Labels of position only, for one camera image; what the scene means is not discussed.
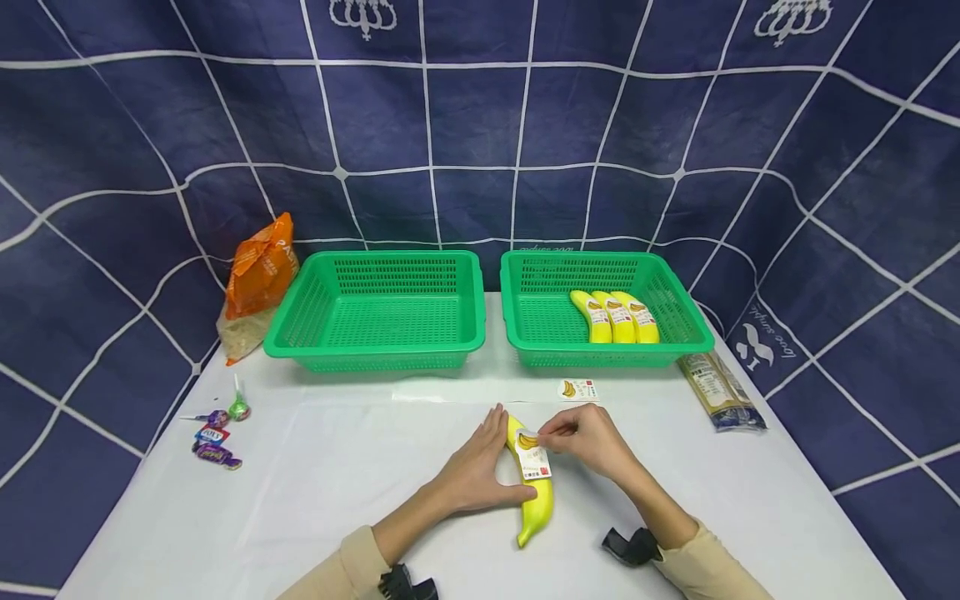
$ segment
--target white tablecloth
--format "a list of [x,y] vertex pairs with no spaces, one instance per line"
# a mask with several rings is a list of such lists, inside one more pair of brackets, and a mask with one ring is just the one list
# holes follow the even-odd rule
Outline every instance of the white tablecloth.
[[[238,372],[252,416],[226,446],[244,466],[197,460],[198,424],[172,421],[59,598],[272,600],[428,480],[493,403],[533,428],[571,406],[557,395],[564,375],[594,379],[641,460],[775,598],[902,599],[765,403],[767,433],[717,434],[676,367],[533,374],[507,343],[499,295],[487,311],[487,343],[453,377],[320,375],[262,351],[228,369],[215,355],[180,414],[226,407]],[[444,600],[680,598],[652,566],[599,550],[610,527],[629,537],[641,525],[626,498],[565,457],[552,465],[555,514],[527,548],[519,509],[453,518],[405,558],[414,579],[433,577]]]

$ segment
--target orange snack bag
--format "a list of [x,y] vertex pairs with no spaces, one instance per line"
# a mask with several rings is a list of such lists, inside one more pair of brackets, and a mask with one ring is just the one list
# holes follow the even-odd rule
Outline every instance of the orange snack bag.
[[300,263],[293,250],[294,222],[289,212],[241,242],[227,284],[227,318],[247,317],[280,304]]
[[263,343],[276,308],[300,270],[289,212],[237,247],[217,332],[232,365]]

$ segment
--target yellow banana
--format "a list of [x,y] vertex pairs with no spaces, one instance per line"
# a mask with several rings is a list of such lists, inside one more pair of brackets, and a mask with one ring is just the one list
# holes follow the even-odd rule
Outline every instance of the yellow banana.
[[[514,455],[516,465],[519,468],[520,457],[517,453],[516,446],[518,444],[521,444],[521,447],[526,445],[526,443],[521,443],[523,438],[532,441],[534,445],[537,444],[537,440],[536,438],[531,439],[528,436],[519,436],[518,439],[516,433],[518,429],[523,429],[523,423],[516,420],[513,415],[510,415],[507,423],[506,444]],[[516,536],[516,543],[521,548],[527,545],[527,542],[530,541],[530,538],[532,538],[534,534],[546,527],[546,524],[550,522],[550,517],[553,516],[553,483],[550,481],[550,478],[524,481],[523,485],[530,486],[537,490],[537,497],[533,500],[527,500],[520,507],[520,510],[523,512],[523,528],[520,530],[520,534]]]
[[657,320],[650,313],[650,309],[643,302],[626,292],[613,292],[612,295],[627,307],[627,311],[633,317],[636,342],[638,344],[659,344],[660,330],[657,328]]
[[633,344],[636,342],[634,333],[634,318],[630,316],[623,304],[607,292],[597,290],[593,292],[600,305],[604,307],[607,314],[610,315],[611,330],[614,344]]
[[613,341],[610,316],[593,296],[581,290],[573,290],[570,292],[570,301],[587,320],[591,344],[609,344]]

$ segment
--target black wrist band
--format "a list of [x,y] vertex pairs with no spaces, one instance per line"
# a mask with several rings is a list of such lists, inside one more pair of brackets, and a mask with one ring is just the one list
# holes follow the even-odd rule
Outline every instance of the black wrist band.
[[410,582],[410,571],[405,564],[398,564],[389,573],[380,577],[380,593],[387,600],[439,600],[437,586],[427,579],[415,586]]
[[613,554],[613,557],[627,566],[640,566],[651,560],[663,560],[657,540],[649,529],[640,527],[634,532],[630,541],[611,528],[600,547]]

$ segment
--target navy cloth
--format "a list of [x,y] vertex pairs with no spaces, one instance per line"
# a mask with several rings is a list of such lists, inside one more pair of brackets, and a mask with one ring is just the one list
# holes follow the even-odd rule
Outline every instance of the navy cloth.
[[0,595],[62,586],[283,211],[301,258],[466,249],[490,290],[510,249],[661,254],[904,594],[955,594],[958,17],[5,3]]

